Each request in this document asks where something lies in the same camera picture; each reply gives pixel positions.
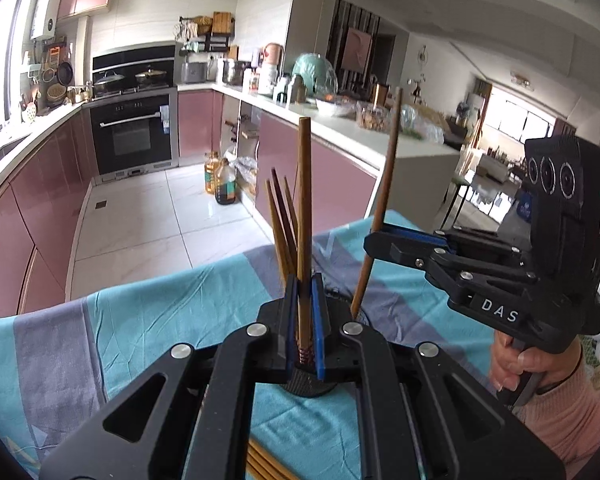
oven door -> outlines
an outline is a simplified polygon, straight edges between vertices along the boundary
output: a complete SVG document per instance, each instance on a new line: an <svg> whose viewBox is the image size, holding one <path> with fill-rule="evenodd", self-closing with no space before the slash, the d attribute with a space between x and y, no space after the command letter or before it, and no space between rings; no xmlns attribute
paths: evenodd
<svg viewBox="0 0 600 480"><path fill-rule="evenodd" d="M171 160L169 96L152 96L91 110L101 175Z"/></svg>

pink sleeve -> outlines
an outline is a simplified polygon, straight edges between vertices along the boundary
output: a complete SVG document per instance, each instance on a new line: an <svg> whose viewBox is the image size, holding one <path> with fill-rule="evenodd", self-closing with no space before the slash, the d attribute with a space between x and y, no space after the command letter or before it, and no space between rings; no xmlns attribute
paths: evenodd
<svg viewBox="0 0 600 480"><path fill-rule="evenodd" d="M522 420L567 466L572 478L600 447L600 391L591 386L584 364L565 383L535 396Z"/></svg>

plastic bottle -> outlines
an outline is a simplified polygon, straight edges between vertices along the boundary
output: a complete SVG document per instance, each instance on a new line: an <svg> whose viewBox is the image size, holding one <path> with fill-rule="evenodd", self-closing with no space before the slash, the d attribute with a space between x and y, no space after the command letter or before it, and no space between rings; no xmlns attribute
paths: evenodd
<svg viewBox="0 0 600 480"><path fill-rule="evenodd" d="M221 205L235 202L235 170L226 158L216 170L216 202Z"/></svg>
<svg viewBox="0 0 600 480"><path fill-rule="evenodd" d="M205 191L211 195L215 192L216 170L220 166L218 152L205 153Z"/></svg>

oven handle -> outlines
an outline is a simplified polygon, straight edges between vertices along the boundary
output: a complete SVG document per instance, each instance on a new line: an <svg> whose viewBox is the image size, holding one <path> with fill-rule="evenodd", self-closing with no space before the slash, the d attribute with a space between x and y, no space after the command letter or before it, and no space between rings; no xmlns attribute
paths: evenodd
<svg viewBox="0 0 600 480"><path fill-rule="evenodd" d="M142 115L140 117L132 117L131 119L122 119L120 121L113 121L112 123L100 123L101 128L106 128L107 126L115 126L116 124L124 124L124 123L132 123L133 121L141 121L142 119L153 119L154 117L160 117L160 112L156 112L151 115Z"/></svg>

ceiling light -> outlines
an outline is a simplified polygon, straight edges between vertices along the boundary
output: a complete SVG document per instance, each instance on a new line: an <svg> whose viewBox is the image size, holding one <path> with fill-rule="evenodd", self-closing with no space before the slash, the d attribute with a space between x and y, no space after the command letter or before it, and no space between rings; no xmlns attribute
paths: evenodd
<svg viewBox="0 0 600 480"><path fill-rule="evenodd" d="M530 92L534 91L534 87L531 84L531 81L526 77L516 74L515 72L511 72L511 82L515 83L518 86L522 86L525 90L529 90Z"/></svg>

